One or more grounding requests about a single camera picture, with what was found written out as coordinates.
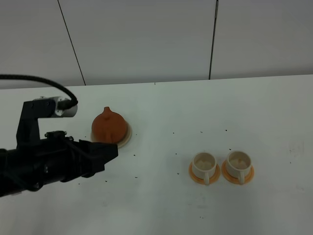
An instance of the orange saucer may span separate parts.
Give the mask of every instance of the orange saucer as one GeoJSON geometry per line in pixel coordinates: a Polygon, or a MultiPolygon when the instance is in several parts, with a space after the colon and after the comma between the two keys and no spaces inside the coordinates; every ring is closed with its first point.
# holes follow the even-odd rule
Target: orange saucer
{"type": "MultiPolygon", "coordinates": [[[[239,185],[239,180],[235,177],[232,177],[227,171],[226,171],[226,160],[223,162],[223,165],[222,165],[222,174],[223,176],[225,177],[225,179],[227,179],[229,182],[233,183],[233,184],[237,184],[239,185]]],[[[248,175],[246,175],[245,177],[245,183],[249,183],[254,177],[254,168],[253,166],[251,166],[251,170],[249,172],[248,175]]]]}
{"type": "MultiPolygon", "coordinates": [[[[192,164],[189,165],[189,169],[188,169],[189,175],[190,175],[191,179],[192,179],[193,181],[195,181],[196,183],[198,183],[198,184],[205,185],[204,180],[198,178],[198,177],[195,176],[195,174],[192,172],[192,170],[191,170],[191,165],[192,165],[192,164]]],[[[214,173],[214,175],[210,178],[210,184],[216,182],[216,181],[219,179],[220,175],[221,175],[220,167],[219,167],[218,164],[216,164],[215,173],[214,173]]]]}

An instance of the cup rim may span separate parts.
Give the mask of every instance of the cup rim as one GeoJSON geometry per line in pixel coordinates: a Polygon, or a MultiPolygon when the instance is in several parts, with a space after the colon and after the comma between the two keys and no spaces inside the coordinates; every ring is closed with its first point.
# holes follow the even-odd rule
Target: cup rim
{"type": "Polygon", "coordinates": [[[229,166],[230,166],[231,168],[233,168],[234,170],[237,170],[237,171],[246,171],[247,169],[251,168],[251,166],[252,166],[252,160],[251,160],[251,157],[249,156],[249,154],[245,153],[244,151],[239,151],[239,150],[233,150],[233,151],[231,151],[231,152],[227,155],[226,161],[227,161],[227,163],[229,164],[229,166]],[[243,154],[246,154],[246,155],[248,156],[248,158],[250,159],[250,165],[247,166],[247,168],[245,168],[245,169],[237,169],[237,168],[235,168],[235,167],[230,163],[230,161],[229,161],[229,156],[230,156],[231,154],[235,153],[235,152],[243,153],[243,154]]]}
{"type": "Polygon", "coordinates": [[[213,170],[214,168],[216,168],[216,165],[217,165],[216,158],[215,158],[212,154],[207,153],[207,152],[200,152],[200,153],[197,153],[197,154],[192,158],[192,166],[193,166],[195,169],[197,169],[198,171],[201,171],[201,172],[209,172],[209,171],[213,170]],[[215,161],[214,166],[212,166],[212,168],[209,169],[209,170],[201,170],[201,169],[199,169],[199,168],[196,166],[196,164],[195,164],[195,158],[196,158],[196,156],[198,156],[199,154],[203,154],[203,153],[209,154],[211,157],[213,157],[213,159],[214,159],[214,161],[215,161]]]}

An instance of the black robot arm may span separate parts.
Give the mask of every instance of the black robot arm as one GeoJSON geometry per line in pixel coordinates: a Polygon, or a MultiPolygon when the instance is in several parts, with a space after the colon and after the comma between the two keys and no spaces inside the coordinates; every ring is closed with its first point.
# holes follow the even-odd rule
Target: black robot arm
{"type": "Polygon", "coordinates": [[[48,132],[46,139],[40,139],[38,118],[72,117],[76,112],[77,105],[62,97],[24,103],[16,134],[17,148],[0,149],[0,196],[38,191],[56,181],[91,177],[117,157],[116,144],[76,142],[64,131],[48,132]]]}

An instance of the orange lid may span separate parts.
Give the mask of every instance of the orange lid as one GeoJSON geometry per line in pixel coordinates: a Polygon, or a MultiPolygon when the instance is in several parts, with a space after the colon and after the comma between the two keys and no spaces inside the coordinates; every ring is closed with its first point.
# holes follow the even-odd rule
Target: orange lid
{"type": "Polygon", "coordinates": [[[118,143],[127,133],[127,123],[120,114],[105,107],[103,113],[94,119],[91,131],[97,142],[118,143]]]}

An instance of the white teacup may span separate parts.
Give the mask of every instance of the white teacup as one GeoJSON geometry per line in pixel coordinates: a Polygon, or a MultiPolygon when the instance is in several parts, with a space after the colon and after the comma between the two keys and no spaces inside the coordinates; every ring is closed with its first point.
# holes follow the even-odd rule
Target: white teacup
{"type": "Polygon", "coordinates": [[[226,159],[226,171],[234,178],[238,178],[239,183],[245,183],[245,177],[251,170],[251,158],[247,153],[232,151],[226,159]]]}
{"type": "Polygon", "coordinates": [[[192,159],[191,170],[194,175],[204,180],[206,185],[210,184],[210,177],[215,173],[216,159],[209,153],[198,153],[192,159]]]}

